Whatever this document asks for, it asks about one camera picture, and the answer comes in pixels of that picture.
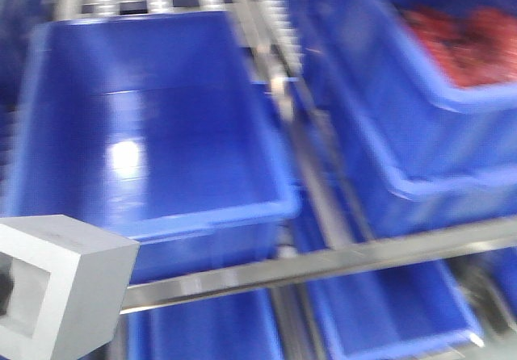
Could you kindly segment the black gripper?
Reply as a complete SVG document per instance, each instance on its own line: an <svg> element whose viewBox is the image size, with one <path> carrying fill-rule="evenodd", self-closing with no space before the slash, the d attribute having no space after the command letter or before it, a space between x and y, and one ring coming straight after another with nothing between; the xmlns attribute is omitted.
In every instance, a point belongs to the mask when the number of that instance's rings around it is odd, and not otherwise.
<svg viewBox="0 0 517 360"><path fill-rule="evenodd" d="M14 289L14 280L9 271L1 271L0 283L0 315L4 316Z"/></svg>

